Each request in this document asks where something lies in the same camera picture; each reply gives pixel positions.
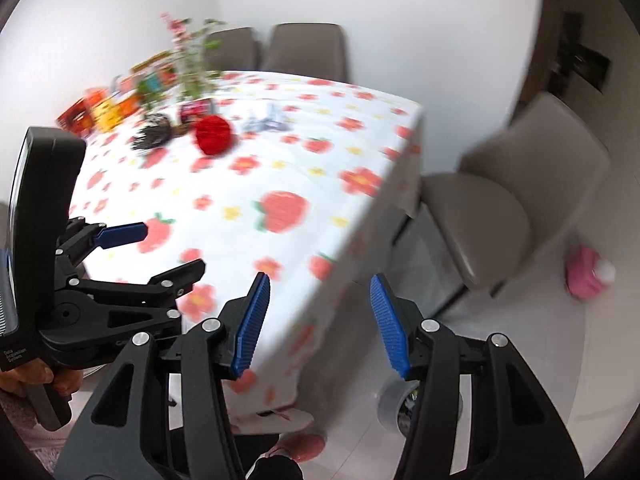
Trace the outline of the person's left hand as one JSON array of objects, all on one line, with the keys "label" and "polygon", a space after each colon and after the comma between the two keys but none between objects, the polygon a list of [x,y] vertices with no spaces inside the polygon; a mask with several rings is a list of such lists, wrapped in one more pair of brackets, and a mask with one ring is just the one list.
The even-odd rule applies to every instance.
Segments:
[{"label": "person's left hand", "polygon": [[63,368],[54,372],[40,359],[0,373],[1,389],[14,396],[26,396],[26,387],[33,385],[51,385],[59,396],[70,396],[80,389],[83,380],[82,370]]}]

